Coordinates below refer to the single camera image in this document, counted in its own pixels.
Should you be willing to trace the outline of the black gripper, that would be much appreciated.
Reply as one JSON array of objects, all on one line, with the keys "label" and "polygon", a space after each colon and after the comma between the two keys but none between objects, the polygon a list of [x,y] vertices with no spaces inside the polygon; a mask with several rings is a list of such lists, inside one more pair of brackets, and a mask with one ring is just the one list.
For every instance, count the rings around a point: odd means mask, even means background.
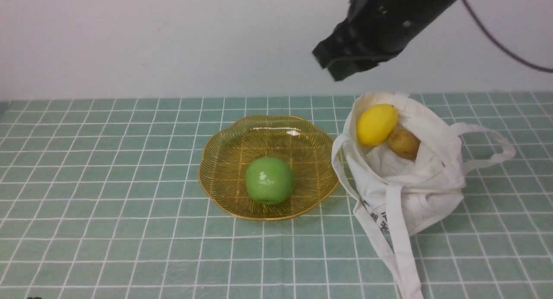
[{"label": "black gripper", "polygon": [[335,82],[342,82],[395,58],[456,1],[350,0],[347,18],[312,54]]}]

